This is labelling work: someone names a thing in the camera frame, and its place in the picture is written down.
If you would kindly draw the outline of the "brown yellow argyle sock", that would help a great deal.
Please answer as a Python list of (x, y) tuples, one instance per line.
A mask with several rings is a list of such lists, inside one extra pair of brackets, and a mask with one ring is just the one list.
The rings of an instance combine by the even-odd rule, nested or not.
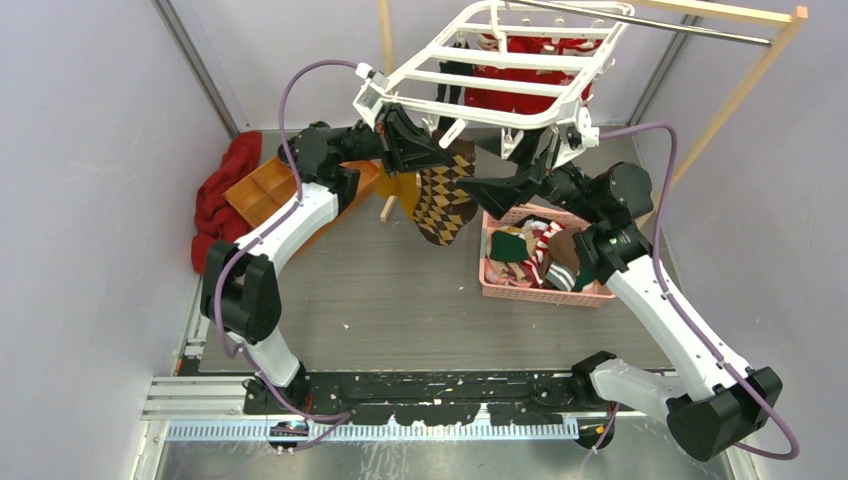
[(421, 196), (412, 217), (421, 231), (435, 236), (435, 243), (443, 244), (466, 223), (463, 210), (469, 202), (469, 196), (456, 185), (468, 166), (463, 141), (454, 140), (447, 151), (453, 156), (453, 166), (419, 171)]

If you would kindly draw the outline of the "dark sock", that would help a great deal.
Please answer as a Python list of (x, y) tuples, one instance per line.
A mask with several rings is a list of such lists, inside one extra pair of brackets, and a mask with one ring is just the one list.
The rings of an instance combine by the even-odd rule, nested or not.
[[(453, 45), (454, 48), (468, 49), (467, 41), (457, 41)], [(445, 72), (457, 76), (472, 76), (473, 65), (469, 63), (459, 62), (456, 60), (447, 60), (445, 63)], [(449, 103), (458, 104), (463, 87), (461, 85), (451, 85), (449, 87)]]

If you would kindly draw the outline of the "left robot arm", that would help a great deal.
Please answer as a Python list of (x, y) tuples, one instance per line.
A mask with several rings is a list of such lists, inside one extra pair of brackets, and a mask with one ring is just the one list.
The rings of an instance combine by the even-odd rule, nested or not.
[(222, 342), (234, 341), (257, 366), (271, 384), (268, 400), (280, 412), (298, 412), (307, 398), (305, 385), (295, 380), (301, 361), (278, 328), (283, 267), (355, 200), (360, 173), (350, 162), (378, 160), (388, 173), (448, 166), (452, 141), (416, 125), (398, 103), (383, 105), (374, 124), (333, 128), (317, 122), (280, 146), (291, 157), (294, 195), (252, 232), (209, 248), (200, 312), (215, 324)]

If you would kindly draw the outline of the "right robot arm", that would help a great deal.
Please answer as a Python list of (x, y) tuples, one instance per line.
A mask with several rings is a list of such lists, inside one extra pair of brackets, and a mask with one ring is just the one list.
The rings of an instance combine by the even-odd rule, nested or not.
[(597, 131), (569, 128), (543, 147), (534, 132), (512, 154), (513, 176), (465, 177), (458, 185), (494, 218), (539, 196), (586, 222), (574, 235), (581, 272), (637, 316), (676, 376), (662, 377), (601, 351), (572, 367), (572, 400), (589, 411), (609, 402), (640, 411), (663, 422), (690, 457), (708, 461), (778, 420), (774, 406), (782, 381), (771, 368), (755, 369), (736, 354), (669, 278), (653, 241), (637, 226), (638, 218), (662, 209), (652, 200), (649, 174), (620, 162), (589, 177), (570, 162), (571, 154), (597, 137)]

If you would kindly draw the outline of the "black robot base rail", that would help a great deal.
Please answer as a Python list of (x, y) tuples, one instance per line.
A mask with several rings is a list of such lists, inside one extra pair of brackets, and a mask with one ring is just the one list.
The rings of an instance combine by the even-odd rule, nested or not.
[(455, 426), (485, 413), (495, 426), (553, 425), (572, 413), (607, 418), (613, 409), (588, 398), (570, 373), (551, 370), (308, 372), (276, 393), (258, 377), (242, 386), (248, 415), (306, 413), (324, 424)]

